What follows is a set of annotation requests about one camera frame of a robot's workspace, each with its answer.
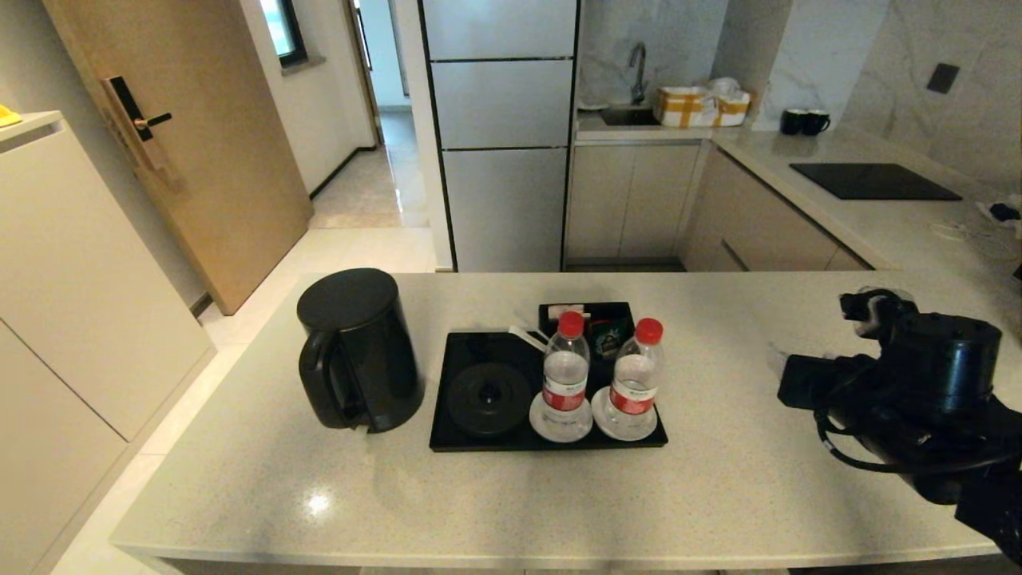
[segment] plastic water bottle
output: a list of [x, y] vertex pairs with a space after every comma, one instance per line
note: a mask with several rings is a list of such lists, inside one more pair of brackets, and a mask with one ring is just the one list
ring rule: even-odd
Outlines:
[[639, 441], [656, 429], [653, 400], [663, 364], [663, 326], [650, 318], [639, 321], [636, 335], [621, 346], [614, 381], [593, 398], [594, 419], [603, 433], [622, 441]]
[[578, 441], [593, 429], [593, 409], [586, 399], [590, 353], [584, 329], [580, 314], [564, 313], [544, 354], [543, 391], [532, 401], [529, 421], [550, 441]]

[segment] kettle lid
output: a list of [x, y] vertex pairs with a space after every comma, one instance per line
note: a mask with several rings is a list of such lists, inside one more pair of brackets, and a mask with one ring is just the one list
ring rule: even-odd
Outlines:
[[398, 299], [398, 282], [373, 268], [332, 273], [298, 299], [298, 320], [313, 330], [355, 330], [370, 324]]

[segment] red bottle cap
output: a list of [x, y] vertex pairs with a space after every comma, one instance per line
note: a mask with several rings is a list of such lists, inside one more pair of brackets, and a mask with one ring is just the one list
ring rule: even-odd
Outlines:
[[586, 327], [586, 320], [576, 312], [566, 312], [557, 321], [557, 331], [565, 338], [577, 338]]
[[636, 340], [640, 344], [655, 346], [663, 337], [663, 325], [652, 318], [644, 318], [636, 325]]

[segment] refrigerator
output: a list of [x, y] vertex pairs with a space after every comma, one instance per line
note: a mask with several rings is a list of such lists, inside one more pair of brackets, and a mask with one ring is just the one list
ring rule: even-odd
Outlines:
[[422, 0], [458, 271], [559, 271], [576, 0]]

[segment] electric kettle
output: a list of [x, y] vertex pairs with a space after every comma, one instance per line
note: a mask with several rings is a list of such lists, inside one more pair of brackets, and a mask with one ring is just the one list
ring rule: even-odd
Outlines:
[[298, 374], [321, 424], [379, 433], [415, 415], [424, 390], [392, 277], [370, 268], [328, 275], [301, 295], [298, 320], [309, 337]]

